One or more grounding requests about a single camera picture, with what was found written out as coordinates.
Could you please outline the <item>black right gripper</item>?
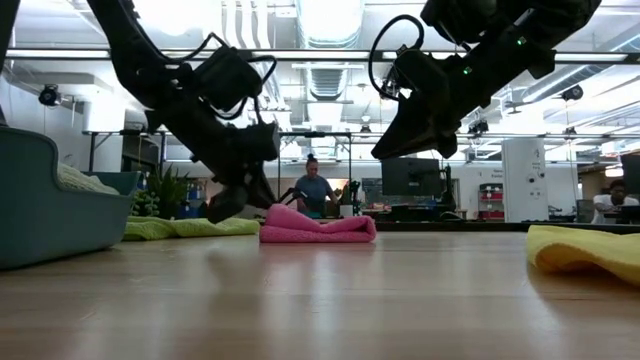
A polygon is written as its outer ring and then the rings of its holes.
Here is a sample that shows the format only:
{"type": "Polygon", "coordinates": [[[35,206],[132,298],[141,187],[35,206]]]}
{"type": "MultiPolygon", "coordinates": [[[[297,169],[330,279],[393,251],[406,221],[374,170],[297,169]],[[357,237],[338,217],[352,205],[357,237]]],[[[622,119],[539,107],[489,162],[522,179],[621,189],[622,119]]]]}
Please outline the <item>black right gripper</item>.
{"type": "Polygon", "coordinates": [[[433,66],[416,80],[418,97],[401,97],[398,110],[371,154],[383,160],[426,150],[449,159],[458,150],[464,117],[491,103],[488,75],[470,66],[433,66]]]}

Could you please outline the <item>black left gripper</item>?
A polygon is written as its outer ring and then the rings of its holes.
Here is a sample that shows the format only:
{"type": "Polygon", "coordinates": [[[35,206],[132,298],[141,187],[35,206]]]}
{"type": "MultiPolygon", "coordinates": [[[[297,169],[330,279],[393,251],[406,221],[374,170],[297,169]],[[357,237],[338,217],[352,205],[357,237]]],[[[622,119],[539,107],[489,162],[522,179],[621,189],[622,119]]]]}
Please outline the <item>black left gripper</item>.
{"type": "Polygon", "coordinates": [[[215,181],[224,185],[207,207],[211,223],[238,214],[246,203],[259,209],[269,209],[276,203],[264,174],[266,161],[247,161],[240,153],[238,135],[246,127],[224,124],[194,101],[181,101],[165,108],[164,125],[213,173],[215,181]]]}

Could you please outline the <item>pink microfiber towel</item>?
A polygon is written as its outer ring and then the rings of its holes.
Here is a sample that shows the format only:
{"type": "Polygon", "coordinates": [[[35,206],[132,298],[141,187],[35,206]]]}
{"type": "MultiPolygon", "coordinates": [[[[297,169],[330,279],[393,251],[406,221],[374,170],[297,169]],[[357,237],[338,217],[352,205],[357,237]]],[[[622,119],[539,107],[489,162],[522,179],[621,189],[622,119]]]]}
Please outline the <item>pink microfiber towel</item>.
{"type": "Polygon", "coordinates": [[[377,231],[369,216],[321,223],[282,204],[273,205],[260,227],[261,243],[371,243],[377,231]]]}

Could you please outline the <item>sage green towel teal edge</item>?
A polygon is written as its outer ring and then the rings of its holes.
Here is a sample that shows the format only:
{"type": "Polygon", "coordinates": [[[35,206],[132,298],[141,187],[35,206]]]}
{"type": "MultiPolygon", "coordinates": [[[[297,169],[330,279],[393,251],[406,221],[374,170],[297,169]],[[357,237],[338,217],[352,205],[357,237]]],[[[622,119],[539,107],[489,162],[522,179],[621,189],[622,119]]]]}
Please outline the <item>sage green towel teal edge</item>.
{"type": "Polygon", "coordinates": [[[97,176],[85,175],[76,168],[64,163],[58,164],[57,176],[60,184],[68,189],[119,195],[115,188],[104,184],[97,176]]]}

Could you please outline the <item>yellow microfiber towel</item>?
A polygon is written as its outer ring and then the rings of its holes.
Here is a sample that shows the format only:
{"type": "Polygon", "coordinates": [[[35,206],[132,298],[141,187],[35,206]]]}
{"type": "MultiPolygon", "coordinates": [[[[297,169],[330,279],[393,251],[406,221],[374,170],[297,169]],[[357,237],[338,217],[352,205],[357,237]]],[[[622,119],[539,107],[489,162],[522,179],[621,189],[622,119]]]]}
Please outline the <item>yellow microfiber towel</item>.
{"type": "Polygon", "coordinates": [[[526,258],[544,273],[600,269],[640,287],[640,233],[532,225],[526,236],[526,258]]]}

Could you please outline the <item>lime green microfiber towel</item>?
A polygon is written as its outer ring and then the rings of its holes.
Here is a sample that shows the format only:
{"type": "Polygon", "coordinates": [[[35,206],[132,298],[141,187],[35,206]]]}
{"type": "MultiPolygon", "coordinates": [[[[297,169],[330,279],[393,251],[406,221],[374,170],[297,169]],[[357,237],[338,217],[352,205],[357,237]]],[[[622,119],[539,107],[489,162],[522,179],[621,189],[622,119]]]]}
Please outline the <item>lime green microfiber towel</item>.
{"type": "Polygon", "coordinates": [[[174,238],[254,235],[260,230],[255,220],[228,218],[211,223],[206,218],[167,220],[157,217],[129,216],[124,241],[156,241],[174,238]]]}

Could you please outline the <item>black monitor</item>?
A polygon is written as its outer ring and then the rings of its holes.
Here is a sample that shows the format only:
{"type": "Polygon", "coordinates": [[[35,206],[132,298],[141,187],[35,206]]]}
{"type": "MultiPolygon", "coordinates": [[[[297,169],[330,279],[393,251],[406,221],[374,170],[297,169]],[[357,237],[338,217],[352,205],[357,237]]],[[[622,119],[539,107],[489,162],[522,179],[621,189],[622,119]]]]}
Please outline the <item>black monitor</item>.
{"type": "Polygon", "coordinates": [[[625,154],[620,157],[623,181],[628,194],[640,196],[640,155],[625,154]]]}
{"type": "Polygon", "coordinates": [[[384,195],[439,196],[442,192],[440,165],[435,159],[385,159],[381,172],[384,195]]]}

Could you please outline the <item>person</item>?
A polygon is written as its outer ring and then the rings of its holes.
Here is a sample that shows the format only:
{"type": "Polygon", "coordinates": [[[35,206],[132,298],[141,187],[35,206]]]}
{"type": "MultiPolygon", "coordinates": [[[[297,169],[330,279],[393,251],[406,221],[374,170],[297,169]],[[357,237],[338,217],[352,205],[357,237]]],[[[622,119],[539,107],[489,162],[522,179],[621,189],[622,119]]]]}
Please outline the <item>person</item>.
{"type": "Polygon", "coordinates": [[[618,179],[610,183],[607,194],[596,195],[593,198],[593,205],[592,224],[617,224],[616,218],[607,218],[606,214],[619,213],[624,206],[640,206],[640,201],[629,197],[626,183],[618,179]]]}
{"type": "Polygon", "coordinates": [[[306,174],[295,183],[295,188],[304,193],[296,200],[297,211],[310,218],[324,218],[327,215],[326,198],[333,204],[337,204],[338,199],[328,180],[318,174],[319,163],[313,154],[307,157],[305,169],[306,174]]]}

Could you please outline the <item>green artificial plant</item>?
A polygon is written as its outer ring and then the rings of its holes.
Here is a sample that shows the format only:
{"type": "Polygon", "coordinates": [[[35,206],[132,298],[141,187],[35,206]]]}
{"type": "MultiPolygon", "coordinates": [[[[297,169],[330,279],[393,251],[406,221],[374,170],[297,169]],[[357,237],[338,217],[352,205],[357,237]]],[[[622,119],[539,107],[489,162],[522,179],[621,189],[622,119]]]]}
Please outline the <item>green artificial plant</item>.
{"type": "Polygon", "coordinates": [[[134,194],[130,214],[139,217],[175,218],[186,202],[188,174],[181,175],[171,165],[143,173],[134,194]]]}

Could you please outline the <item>shelf with red bins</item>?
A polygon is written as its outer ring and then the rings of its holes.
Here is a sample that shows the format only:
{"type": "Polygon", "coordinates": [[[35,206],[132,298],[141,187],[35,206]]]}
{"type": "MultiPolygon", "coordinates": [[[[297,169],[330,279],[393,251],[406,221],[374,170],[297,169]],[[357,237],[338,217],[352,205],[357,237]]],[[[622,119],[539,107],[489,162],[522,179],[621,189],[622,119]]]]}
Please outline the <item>shelf with red bins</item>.
{"type": "Polygon", "coordinates": [[[502,183],[479,185],[477,218],[482,221],[503,222],[505,209],[502,183]]]}

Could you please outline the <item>white machine with knobs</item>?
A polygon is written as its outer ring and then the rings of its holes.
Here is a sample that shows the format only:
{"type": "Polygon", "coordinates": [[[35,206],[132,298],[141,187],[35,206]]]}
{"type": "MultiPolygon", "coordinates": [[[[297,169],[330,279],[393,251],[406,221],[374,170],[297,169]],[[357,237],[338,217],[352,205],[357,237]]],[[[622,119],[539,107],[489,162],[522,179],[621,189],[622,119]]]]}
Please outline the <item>white machine with knobs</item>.
{"type": "Polygon", "coordinates": [[[543,221],[549,218],[544,142],[515,138],[502,142],[505,221],[543,221]]]}

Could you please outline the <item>black horizontal crossbar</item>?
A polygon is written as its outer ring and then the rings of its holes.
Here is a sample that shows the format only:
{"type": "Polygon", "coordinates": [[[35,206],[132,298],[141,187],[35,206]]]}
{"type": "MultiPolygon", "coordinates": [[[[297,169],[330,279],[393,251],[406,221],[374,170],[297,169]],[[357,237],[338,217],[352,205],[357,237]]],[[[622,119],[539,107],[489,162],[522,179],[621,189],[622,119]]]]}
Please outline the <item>black horizontal crossbar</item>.
{"type": "MultiPolygon", "coordinates": [[[[360,50],[253,50],[240,49],[245,57],[273,56],[278,60],[302,62],[366,62],[368,51],[360,50]]],[[[65,49],[65,48],[10,48],[6,52],[9,60],[107,60],[111,56],[108,49],[65,49]]],[[[555,62],[562,65],[640,65],[640,52],[557,52],[555,62]]]]}

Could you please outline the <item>teal plastic bin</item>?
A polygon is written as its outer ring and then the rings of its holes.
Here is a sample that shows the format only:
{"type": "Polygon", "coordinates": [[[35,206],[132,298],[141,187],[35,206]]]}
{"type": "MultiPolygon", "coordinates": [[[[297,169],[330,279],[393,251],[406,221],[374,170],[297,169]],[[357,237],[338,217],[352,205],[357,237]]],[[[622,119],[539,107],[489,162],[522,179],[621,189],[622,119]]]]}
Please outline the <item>teal plastic bin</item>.
{"type": "Polygon", "coordinates": [[[109,248],[125,232],[140,174],[95,172],[114,195],[63,186],[45,135],[0,127],[0,270],[109,248]]]}

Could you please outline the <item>black metal table frame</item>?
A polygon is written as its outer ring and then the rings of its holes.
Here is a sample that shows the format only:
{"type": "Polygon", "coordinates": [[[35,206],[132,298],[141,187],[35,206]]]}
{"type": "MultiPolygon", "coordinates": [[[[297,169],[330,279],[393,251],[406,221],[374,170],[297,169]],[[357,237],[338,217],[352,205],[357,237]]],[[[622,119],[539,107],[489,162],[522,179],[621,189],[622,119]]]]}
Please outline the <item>black metal table frame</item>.
{"type": "Polygon", "coordinates": [[[556,226],[571,229],[603,231],[619,235],[640,233],[640,225],[479,221],[445,222],[376,222],[378,232],[527,232],[531,226],[556,226]]]}

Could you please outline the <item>silver ventilation duct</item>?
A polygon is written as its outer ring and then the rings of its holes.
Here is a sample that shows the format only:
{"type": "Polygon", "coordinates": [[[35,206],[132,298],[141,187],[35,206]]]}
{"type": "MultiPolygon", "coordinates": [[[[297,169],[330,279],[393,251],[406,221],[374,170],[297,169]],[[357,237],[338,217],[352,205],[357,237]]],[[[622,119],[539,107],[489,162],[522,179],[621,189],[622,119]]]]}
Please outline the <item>silver ventilation duct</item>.
{"type": "Polygon", "coordinates": [[[355,49],[364,17],[364,0],[295,0],[303,48],[355,49]]]}

